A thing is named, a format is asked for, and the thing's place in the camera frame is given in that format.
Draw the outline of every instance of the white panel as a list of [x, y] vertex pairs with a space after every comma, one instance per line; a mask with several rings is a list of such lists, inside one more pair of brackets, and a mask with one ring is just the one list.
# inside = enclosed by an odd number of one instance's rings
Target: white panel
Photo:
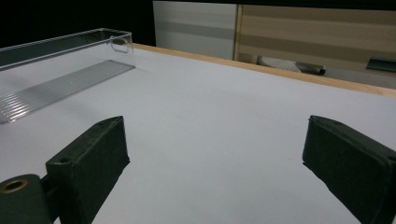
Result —
[[236, 5], [154, 1], [157, 47], [233, 58]]

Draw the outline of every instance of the table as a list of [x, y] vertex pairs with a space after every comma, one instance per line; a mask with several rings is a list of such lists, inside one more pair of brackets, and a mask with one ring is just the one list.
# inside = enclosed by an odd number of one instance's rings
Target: table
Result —
[[94, 123], [124, 116], [131, 163], [95, 224], [359, 223], [303, 166], [308, 119], [394, 149], [395, 90], [134, 46], [136, 69], [1, 125], [0, 179], [43, 176]]

